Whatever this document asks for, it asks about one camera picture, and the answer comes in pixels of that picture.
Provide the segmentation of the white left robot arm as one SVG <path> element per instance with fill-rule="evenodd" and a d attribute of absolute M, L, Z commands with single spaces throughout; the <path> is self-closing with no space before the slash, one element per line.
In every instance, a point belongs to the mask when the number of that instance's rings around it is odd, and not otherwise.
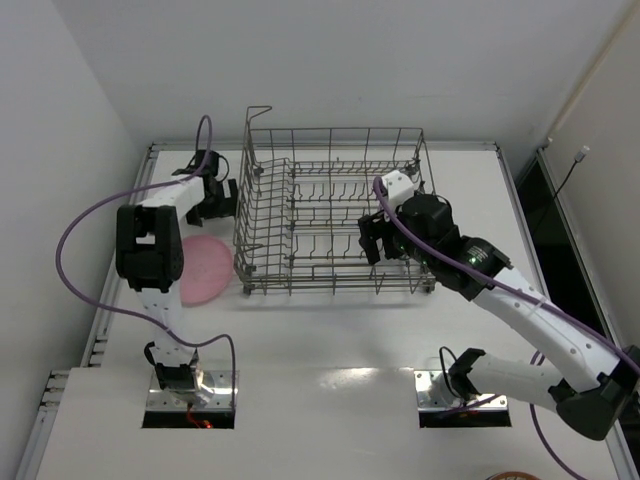
<path fill-rule="evenodd" d="M 159 387 L 190 403 L 204 392 L 205 373 L 201 343 L 190 332 L 184 309 L 213 300 L 227 287 L 233 256 L 215 236 L 183 236 L 181 227 L 234 216 L 237 185 L 219 174 L 226 162 L 214 151 L 198 150 L 166 185 L 117 211 L 117 273 L 160 330 L 145 356 Z"/>

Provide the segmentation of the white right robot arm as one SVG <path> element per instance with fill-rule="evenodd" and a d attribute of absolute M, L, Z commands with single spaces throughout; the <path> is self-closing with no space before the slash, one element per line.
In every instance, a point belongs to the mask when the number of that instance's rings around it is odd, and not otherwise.
<path fill-rule="evenodd" d="M 607 346 L 568 320 L 490 242 L 460 233 L 450 203 L 413 193 L 358 221 L 369 264 L 409 257 L 436 281 L 504 321 L 546 359 L 540 366 L 466 349 L 441 376 L 447 401 L 501 394 L 556 413 L 591 440 L 604 439 L 636 393 L 639 349 Z"/>

